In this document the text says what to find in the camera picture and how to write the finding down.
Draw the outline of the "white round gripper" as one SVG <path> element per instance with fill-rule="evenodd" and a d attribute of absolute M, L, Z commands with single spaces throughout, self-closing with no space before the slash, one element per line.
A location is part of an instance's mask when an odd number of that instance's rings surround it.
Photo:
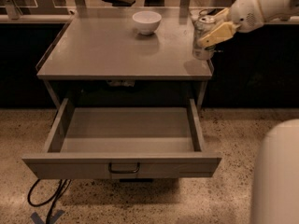
<path fill-rule="evenodd" d="M 213 18 L 220 25 L 203 34 L 197 40 L 197 44 L 202 48 L 229 40 L 237 31 L 249 33 L 264 25 L 259 0 L 236 0 L 230 8 L 224 8 Z"/>

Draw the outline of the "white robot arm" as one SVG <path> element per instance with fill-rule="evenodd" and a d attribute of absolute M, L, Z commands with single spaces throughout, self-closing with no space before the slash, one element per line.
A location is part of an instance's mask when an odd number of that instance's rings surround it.
<path fill-rule="evenodd" d="M 298 0 L 236 0 L 199 21 L 201 49 L 298 12 Z M 299 119 L 280 122 L 264 137 L 254 163 L 249 224 L 299 224 Z"/>

